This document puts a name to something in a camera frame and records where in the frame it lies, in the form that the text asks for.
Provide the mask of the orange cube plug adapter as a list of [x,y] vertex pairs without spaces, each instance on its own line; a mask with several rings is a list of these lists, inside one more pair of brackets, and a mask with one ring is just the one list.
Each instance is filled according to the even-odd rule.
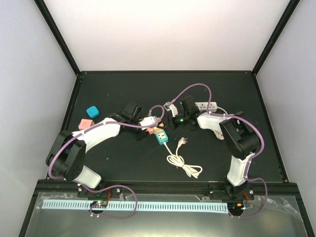
[[161,123],[161,124],[159,124],[156,127],[153,127],[153,128],[149,127],[149,128],[147,128],[146,132],[149,133],[149,134],[158,134],[160,132],[163,132],[163,128],[164,128],[164,124]]

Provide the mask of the teal power strip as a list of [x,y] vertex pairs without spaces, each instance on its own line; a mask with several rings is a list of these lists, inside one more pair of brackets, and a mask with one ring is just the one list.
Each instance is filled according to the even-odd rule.
[[160,145],[164,145],[168,142],[168,136],[165,131],[161,131],[155,134],[155,137]]

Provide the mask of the white power strip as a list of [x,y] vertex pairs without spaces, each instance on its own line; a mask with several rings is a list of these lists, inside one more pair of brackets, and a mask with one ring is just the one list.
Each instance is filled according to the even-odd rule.
[[200,111],[211,111],[211,112],[216,112],[218,109],[217,103],[216,102],[195,102],[195,105],[198,107]]

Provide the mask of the blue plug adapter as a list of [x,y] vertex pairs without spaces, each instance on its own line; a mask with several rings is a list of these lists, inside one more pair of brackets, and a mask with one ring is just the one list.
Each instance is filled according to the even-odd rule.
[[97,109],[96,106],[91,106],[91,107],[87,108],[86,112],[87,112],[88,116],[92,119],[99,116],[99,110]]

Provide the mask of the pink cube plug adapter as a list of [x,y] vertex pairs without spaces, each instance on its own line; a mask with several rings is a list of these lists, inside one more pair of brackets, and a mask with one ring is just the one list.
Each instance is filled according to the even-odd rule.
[[79,125],[78,125],[78,129],[79,130],[85,130],[88,129],[90,127],[92,127],[94,125],[94,121],[92,119],[81,119]]

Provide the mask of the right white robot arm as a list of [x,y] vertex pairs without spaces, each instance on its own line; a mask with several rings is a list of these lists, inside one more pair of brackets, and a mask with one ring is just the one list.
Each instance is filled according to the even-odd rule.
[[171,116],[163,120],[163,128],[175,130],[182,124],[191,125],[211,130],[218,139],[225,141],[231,154],[231,163],[224,192],[230,199],[240,196],[249,181],[252,160],[264,149],[264,139],[259,130],[247,120],[244,112],[228,114],[220,109],[222,113],[216,113],[219,107],[215,102],[194,102],[192,96],[187,96],[180,100],[182,113],[178,112],[174,102],[172,100],[164,104]]

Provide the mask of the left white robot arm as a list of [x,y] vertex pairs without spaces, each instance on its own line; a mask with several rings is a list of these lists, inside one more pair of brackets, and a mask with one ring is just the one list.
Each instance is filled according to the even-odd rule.
[[88,168],[85,162],[86,153],[98,144],[123,133],[132,133],[137,139],[146,135],[156,119],[140,118],[141,108],[130,103],[118,113],[112,113],[101,122],[75,132],[61,131],[46,158],[48,176],[51,179],[64,179],[82,184],[95,197],[101,197],[106,191],[102,177]]

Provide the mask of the left circuit board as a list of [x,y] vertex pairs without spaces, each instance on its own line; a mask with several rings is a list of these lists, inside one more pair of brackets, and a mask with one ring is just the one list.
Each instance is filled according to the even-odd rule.
[[90,208],[106,208],[107,205],[107,200],[95,200],[90,204]]

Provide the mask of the circuit board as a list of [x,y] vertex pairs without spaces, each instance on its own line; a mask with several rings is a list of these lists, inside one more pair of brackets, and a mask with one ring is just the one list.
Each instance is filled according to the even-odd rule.
[[232,202],[227,203],[227,207],[229,211],[239,211],[239,210],[245,210],[248,208],[252,208],[252,203],[241,203],[241,202]]
[[107,200],[95,200],[90,204],[90,208],[106,208],[107,205]]

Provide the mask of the right circuit board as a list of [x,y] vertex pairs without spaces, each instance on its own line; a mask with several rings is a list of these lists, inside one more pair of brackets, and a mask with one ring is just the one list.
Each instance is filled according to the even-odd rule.
[[241,203],[241,202],[232,202],[227,203],[227,207],[229,211],[239,211],[239,210],[245,210],[248,208],[252,208],[252,203]]

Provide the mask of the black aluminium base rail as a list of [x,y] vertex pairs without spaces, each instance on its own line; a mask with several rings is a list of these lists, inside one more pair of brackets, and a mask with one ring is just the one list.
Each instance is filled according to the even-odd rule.
[[[241,188],[227,188],[224,182],[123,182],[121,185],[130,187],[136,194],[151,195],[197,195],[209,197],[211,200],[241,201],[248,197],[254,200],[254,196],[264,196],[265,186],[260,181],[248,182]],[[126,188],[110,188],[111,197],[118,198],[120,194],[131,194]],[[295,183],[268,182],[268,196],[294,196],[301,198],[299,188]],[[108,197],[108,191],[101,193],[89,192],[77,184],[67,181],[39,180],[36,184],[34,195],[40,192],[66,192],[76,193],[80,198]]]

